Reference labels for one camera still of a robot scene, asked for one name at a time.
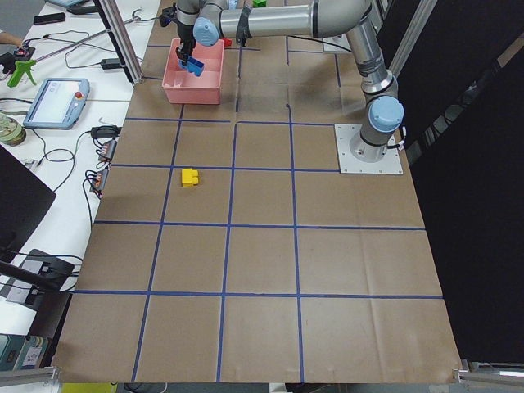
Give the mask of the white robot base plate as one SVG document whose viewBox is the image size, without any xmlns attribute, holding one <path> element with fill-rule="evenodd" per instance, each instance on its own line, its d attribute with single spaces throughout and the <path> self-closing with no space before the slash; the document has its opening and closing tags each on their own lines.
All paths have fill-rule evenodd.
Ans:
<svg viewBox="0 0 524 393">
<path fill-rule="evenodd" d="M 341 174 L 402 175 L 400 154 L 387 145 L 374 147 L 361 138 L 361 124 L 334 124 Z"/>
</svg>

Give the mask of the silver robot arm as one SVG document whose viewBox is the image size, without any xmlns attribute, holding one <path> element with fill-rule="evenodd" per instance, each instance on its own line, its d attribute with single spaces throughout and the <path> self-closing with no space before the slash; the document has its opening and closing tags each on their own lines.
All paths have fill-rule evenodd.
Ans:
<svg viewBox="0 0 524 393">
<path fill-rule="evenodd" d="M 261 8 L 232 8 L 228 1 L 177 1 L 169 19 L 177 25 L 180 45 L 176 53 L 183 65 L 197 44 L 211 47 L 222 38 L 244 45 L 254 37 L 346 36 L 366 101 L 366 116 L 350 141 L 350 151 L 356 159 L 374 163 L 384 157 L 391 136 L 400 129 L 404 108 L 396 77 L 386 68 L 370 11 L 369 1 L 312 1 Z"/>
</svg>

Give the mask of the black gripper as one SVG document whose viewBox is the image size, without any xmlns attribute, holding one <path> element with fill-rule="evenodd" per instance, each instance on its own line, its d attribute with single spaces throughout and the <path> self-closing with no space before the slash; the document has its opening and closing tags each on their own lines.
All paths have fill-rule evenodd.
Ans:
<svg viewBox="0 0 524 393">
<path fill-rule="evenodd" d="M 193 52 L 193 39 L 180 39 L 180 44 L 176 47 L 177 58 L 180 61 L 188 61 Z"/>
</svg>

